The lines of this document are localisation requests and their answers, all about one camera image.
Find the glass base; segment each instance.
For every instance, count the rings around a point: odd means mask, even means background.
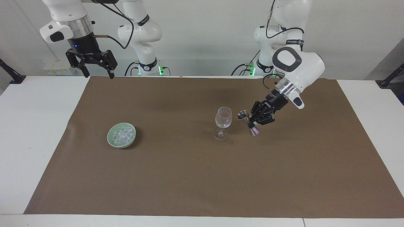
[[[227,132],[224,129],[216,129],[215,138],[217,140],[225,140],[227,138]]]

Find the metal jigger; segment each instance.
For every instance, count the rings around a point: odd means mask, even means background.
[[[240,111],[240,112],[237,114],[237,118],[238,118],[240,121],[245,122],[246,124],[250,123],[250,116],[249,116],[247,110],[242,110],[242,111]],[[258,136],[259,130],[258,130],[257,128],[255,128],[255,127],[254,127],[254,128],[250,128],[250,134],[251,134],[252,136]]]

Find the green bowl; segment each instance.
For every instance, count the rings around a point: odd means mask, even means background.
[[[125,144],[125,145],[123,145],[123,146],[120,146],[120,147],[114,146],[114,139],[113,139],[114,132],[119,131],[119,130],[122,129],[123,127],[125,127],[125,128],[127,128],[127,127],[133,128],[133,133],[135,134],[135,136],[133,137],[133,139],[132,139],[129,143],[127,143],[127,144]],[[119,123],[119,124],[115,125],[114,127],[112,127],[112,128],[109,130],[108,134],[107,134],[107,141],[108,141],[109,145],[111,145],[111,146],[113,146],[113,147],[115,147],[115,148],[119,148],[119,149],[123,149],[123,148],[129,147],[130,145],[132,145],[132,143],[135,141],[135,139],[136,139],[136,129],[135,129],[135,127],[134,127],[132,124],[130,124],[130,123]]]

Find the bowl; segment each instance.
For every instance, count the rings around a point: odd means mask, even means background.
[[[119,130],[121,130],[123,128],[128,128],[128,127],[133,129],[133,131],[132,131],[134,134],[133,139],[131,139],[129,142],[125,142],[124,144],[121,144],[119,146],[114,145],[114,133],[119,132]],[[130,123],[119,123],[119,124],[115,125],[114,127],[112,127],[107,134],[107,141],[108,141],[109,145],[113,146],[114,148],[119,148],[119,149],[129,147],[130,145],[132,145],[132,143],[135,141],[135,139],[136,139],[136,129]]]

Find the black cable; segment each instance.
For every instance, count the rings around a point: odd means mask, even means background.
[[[240,72],[239,76],[241,76],[241,74],[243,74],[243,76],[244,76],[244,73],[246,73],[246,72],[250,72],[250,70],[249,69],[244,69],[243,71]]]
[[[111,36],[107,36],[106,38],[108,39],[112,39],[113,41],[115,41],[119,46],[122,47],[122,49],[126,49],[127,47],[124,47],[118,40],[116,40],[114,37]]]
[[[125,76],[128,74],[128,71],[129,71],[130,67],[131,67],[133,64],[136,64],[136,62],[132,62],[131,64],[129,64],[129,66],[126,68]]]
[[[168,72],[170,73],[170,76],[171,76],[171,70],[169,67],[163,67],[163,69],[168,69]]]
[[[133,68],[130,70],[130,76],[132,76],[132,70],[134,70],[134,69],[139,69],[139,67],[133,67]]]
[[[266,89],[272,90],[272,88],[269,88],[269,87],[267,87],[267,86],[265,85],[265,79],[268,78],[269,76],[279,76],[279,75],[278,75],[278,74],[268,74],[268,75],[264,76],[264,78],[262,79],[262,84],[264,85],[264,87],[265,87]]]
[[[275,37],[275,36],[277,36],[277,35],[279,35],[279,34],[282,34],[282,33],[284,33],[284,32],[287,32],[287,31],[289,31],[289,30],[294,30],[294,29],[300,30],[300,31],[302,31],[303,34],[304,34],[304,30],[303,30],[303,29],[301,29],[301,28],[299,28],[299,27],[291,27],[291,28],[288,28],[288,29],[286,29],[286,30],[284,30],[284,31],[278,32],[278,33],[276,33],[275,35],[273,35],[273,36],[271,36],[271,37],[268,37],[268,25],[267,25],[267,31],[266,31],[266,35],[267,35],[267,38],[268,38],[268,39],[271,39],[271,38],[273,38],[273,37]]]
[[[273,8],[274,8],[275,1],[276,1],[276,0],[274,0],[274,1],[272,2],[271,11],[272,11]]]
[[[135,31],[135,25],[133,24],[132,20],[129,19],[129,18],[127,18],[125,15],[122,15],[122,14],[116,12],[115,10],[113,10],[113,9],[110,8],[109,6],[105,5],[104,3],[100,3],[100,2],[98,2],[98,3],[99,3],[100,5],[102,5],[103,7],[109,9],[109,10],[112,11],[113,13],[119,15],[120,17],[125,18],[126,20],[128,20],[128,21],[130,22],[130,24],[132,25],[132,32],[130,33],[130,37],[129,37],[128,43],[126,44],[125,47],[124,47],[121,43],[119,43],[118,40],[112,38],[111,36],[107,36],[107,37],[106,37],[106,38],[110,38],[110,39],[114,40],[115,42],[117,42],[123,49],[128,48],[128,46],[129,46],[129,44],[130,44],[130,41],[132,40],[133,33],[134,33],[134,31]]]
[[[253,63],[254,59],[258,56],[258,54],[261,52],[261,49],[257,52],[257,54],[251,59],[250,64]]]
[[[116,4],[114,4],[115,8],[122,14],[125,15],[124,13],[122,13],[122,11],[118,8],[118,6],[116,6]]]
[[[237,67],[234,69],[234,71],[231,73],[231,76],[234,75],[234,73],[235,73],[240,67],[243,67],[243,66],[246,66],[246,64],[241,64],[241,65],[237,66]]]

